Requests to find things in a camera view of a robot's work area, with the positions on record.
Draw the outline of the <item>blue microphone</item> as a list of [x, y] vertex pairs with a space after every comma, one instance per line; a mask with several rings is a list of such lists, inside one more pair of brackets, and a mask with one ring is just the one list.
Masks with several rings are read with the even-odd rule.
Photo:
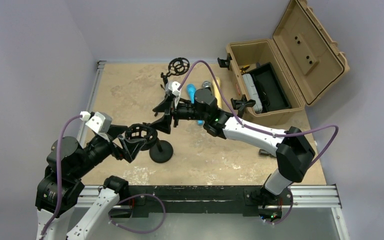
[[[187, 90], [187, 93], [188, 93], [188, 95], [189, 95], [189, 98], [190, 98], [190, 102], [192, 103], [192, 104], [194, 104], [195, 103], [195, 92], [196, 92], [196, 87], [195, 87], [195, 85], [194, 84], [188, 84], [187, 86], [186, 86], [186, 90]], [[203, 120], [197, 120], [197, 125], [198, 126], [203, 126], [204, 125], [204, 121]]]

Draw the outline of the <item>black tripod mic stand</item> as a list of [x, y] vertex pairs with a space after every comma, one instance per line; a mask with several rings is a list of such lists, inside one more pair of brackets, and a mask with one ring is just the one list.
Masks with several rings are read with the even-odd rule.
[[167, 66], [167, 73], [161, 72], [160, 77], [163, 84], [160, 85], [164, 89], [165, 97], [171, 94], [169, 90], [169, 77], [171, 76], [182, 76], [186, 74], [190, 69], [190, 61], [185, 57], [176, 57], [172, 59]]

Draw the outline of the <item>black grey microphone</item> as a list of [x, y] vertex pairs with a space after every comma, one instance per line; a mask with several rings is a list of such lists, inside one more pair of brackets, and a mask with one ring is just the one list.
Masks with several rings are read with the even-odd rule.
[[201, 87], [203, 89], [207, 89], [209, 90], [210, 92], [212, 91], [212, 83], [208, 80], [204, 81], [202, 84], [201, 84]]

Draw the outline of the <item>cream microphone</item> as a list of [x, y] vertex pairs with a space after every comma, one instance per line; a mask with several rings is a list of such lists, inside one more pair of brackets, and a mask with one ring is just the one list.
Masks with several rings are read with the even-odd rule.
[[222, 100], [222, 96], [221, 96], [221, 93], [218, 89], [218, 86], [220, 87], [221, 86], [221, 80], [219, 77], [215, 77], [215, 80], [213, 79], [212, 82], [212, 92], [213, 92], [213, 95], [215, 96], [216, 100], [217, 100], [217, 107], [222, 109], [223, 108], [223, 100]]

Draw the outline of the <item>round base mic stand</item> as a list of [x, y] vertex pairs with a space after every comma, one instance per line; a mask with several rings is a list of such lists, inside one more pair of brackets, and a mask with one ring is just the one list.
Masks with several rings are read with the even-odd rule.
[[256, 101], [253, 99], [248, 100], [247, 97], [243, 94], [240, 99], [230, 99], [232, 108], [237, 111], [237, 116], [242, 118], [246, 108], [252, 108]]

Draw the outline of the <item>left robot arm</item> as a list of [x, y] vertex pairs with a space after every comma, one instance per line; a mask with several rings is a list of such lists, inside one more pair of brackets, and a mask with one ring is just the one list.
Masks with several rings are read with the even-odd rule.
[[44, 178], [37, 186], [35, 206], [40, 214], [49, 214], [38, 228], [39, 240], [62, 240], [61, 231], [54, 231], [58, 221], [73, 210], [84, 189], [83, 176], [108, 156], [132, 162], [139, 151], [151, 148], [157, 132], [146, 124], [131, 126], [111, 124], [82, 147], [72, 136], [60, 132], [46, 161]]

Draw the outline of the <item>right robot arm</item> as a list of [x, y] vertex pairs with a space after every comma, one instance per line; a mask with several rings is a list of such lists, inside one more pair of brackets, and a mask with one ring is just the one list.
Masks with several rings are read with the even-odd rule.
[[195, 92], [193, 102], [168, 90], [153, 112], [163, 114], [151, 123], [151, 127], [160, 132], [170, 134], [171, 127], [176, 127], [180, 120], [200, 120], [204, 122], [206, 132], [213, 137], [243, 142], [276, 157], [277, 168], [260, 191], [262, 200], [268, 204], [278, 200], [283, 190], [292, 183], [302, 182], [316, 155], [299, 128], [267, 128], [238, 118], [219, 108], [217, 99], [206, 88]]

